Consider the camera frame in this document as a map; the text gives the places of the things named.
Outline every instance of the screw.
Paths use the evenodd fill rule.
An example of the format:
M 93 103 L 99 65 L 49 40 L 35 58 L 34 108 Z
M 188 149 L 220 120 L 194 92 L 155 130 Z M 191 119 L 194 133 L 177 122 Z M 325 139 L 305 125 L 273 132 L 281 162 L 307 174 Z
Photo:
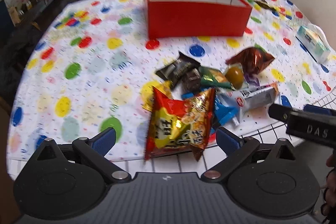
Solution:
M 218 179 L 221 176 L 221 173 L 215 170 L 208 170 L 204 173 L 204 176 L 208 179 Z
M 115 179 L 119 179 L 119 180 L 122 180 L 122 179 L 125 179 L 128 177 L 128 173 L 121 170 L 121 171 L 115 171 L 112 173 L 112 177 L 115 178 Z

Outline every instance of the box on shelf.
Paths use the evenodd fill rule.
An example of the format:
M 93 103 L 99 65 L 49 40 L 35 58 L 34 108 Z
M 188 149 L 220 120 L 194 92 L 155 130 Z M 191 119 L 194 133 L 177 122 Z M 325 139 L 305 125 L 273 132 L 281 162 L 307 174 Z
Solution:
M 252 7 L 244 0 L 144 0 L 150 39 L 244 34 Z

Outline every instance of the table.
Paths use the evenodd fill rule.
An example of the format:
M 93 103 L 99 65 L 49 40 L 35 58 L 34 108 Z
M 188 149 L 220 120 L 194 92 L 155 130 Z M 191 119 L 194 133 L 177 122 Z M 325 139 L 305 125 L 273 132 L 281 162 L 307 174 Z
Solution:
M 336 110 L 336 89 L 333 89 L 329 95 L 322 98 L 314 105 Z M 295 136 L 286 135 L 285 132 L 286 126 L 281 122 L 277 122 L 272 126 L 253 131 L 244 135 L 243 137 L 253 136 L 253 138 L 256 138 L 261 143 L 275 143 L 278 138 L 287 138 L 294 146 L 297 146 L 303 142 L 302 139 L 296 138 Z M 197 174 L 200 176 L 206 170 L 212 168 L 214 165 L 225 158 L 226 154 L 218 146 L 214 146 L 207 148 L 204 151 L 204 155 L 201 157 L 199 162 L 195 162 L 193 155 L 190 152 L 180 155 L 156 158 L 147 161 L 145 164 L 143 163 L 143 160 L 118 161 L 114 162 L 114 164 L 130 173 L 132 178 L 135 176 L 136 172 L 197 172 Z M 7 171 L 13 180 L 16 179 L 25 164 L 26 161 L 7 160 Z
M 157 41 L 147 40 L 142 0 L 83 0 L 67 6 L 37 45 L 24 71 L 13 105 L 7 157 L 27 160 L 47 136 L 57 143 L 68 143 L 83 135 L 91 138 L 113 126 L 118 143 L 106 157 L 132 174 L 136 170 L 202 173 L 215 165 L 225 154 L 213 141 L 199 162 L 189 153 L 145 165 L 141 160 L 150 116 L 141 107 L 143 95 L 159 82 L 155 69 L 176 58 L 178 50 L 205 66 L 220 68 L 226 57 L 257 43 L 276 57 L 258 76 L 261 84 L 278 80 L 283 102 L 293 107 L 317 101 L 333 107 L 335 95 L 329 92 L 330 86 L 336 85 L 335 52 L 325 66 L 318 67 L 295 41 L 292 29 L 307 19 L 293 4 L 270 0 L 279 9 L 272 14 L 248 1 L 254 9 L 241 38 Z M 240 136 L 274 142 L 285 136 L 286 128 L 266 113 L 267 109 L 252 111 L 238 128 L 226 127 Z M 292 137 L 292 142 L 296 145 L 299 140 Z

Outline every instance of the red snack bag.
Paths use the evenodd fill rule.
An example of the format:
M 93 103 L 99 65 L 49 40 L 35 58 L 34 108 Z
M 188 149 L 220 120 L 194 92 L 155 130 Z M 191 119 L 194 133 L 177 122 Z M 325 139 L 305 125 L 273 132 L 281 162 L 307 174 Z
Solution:
M 191 150 L 198 161 L 209 140 L 215 90 L 184 101 L 169 99 L 155 87 L 153 91 L 145 160 Z
M 227 65 L 241 63 L 244 73 L 257 75 L 268 67 L 273 60 L 274 57 L 260 47 L 249 47 L 226 60 L 225 63 Z

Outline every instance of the metal grid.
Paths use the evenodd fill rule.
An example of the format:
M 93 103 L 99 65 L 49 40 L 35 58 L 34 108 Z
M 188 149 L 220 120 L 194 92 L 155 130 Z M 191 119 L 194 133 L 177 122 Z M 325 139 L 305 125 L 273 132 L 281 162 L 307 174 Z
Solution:
M 336 88 L 330 94 L 320 99 L 314 105 L 336 110 Z M 276 122 L 260 130 L 250 132 L 243 137 L 252 136 L 261 143 L 275 143 L 278 138 L 289 138 L 290 142 L 297 146 L 302 139 L 286 135 L 286 125 L 283 122 Z M 196 162 L 191 152 L 155 158 L 144 162 L 144 160 L 127 160 L 114 162 L 123 170 L 134 177 L 136 172 L 156 172 L 156 173 L 180 173 L 197 172 L 200 176 L 209 168 L 213 167 L 226 158 L 226 154 L 216 145 L 204 150 L 201 159 Z M 26 161 L 7 160 L 7 171 L 15 180 L 25 166 Z

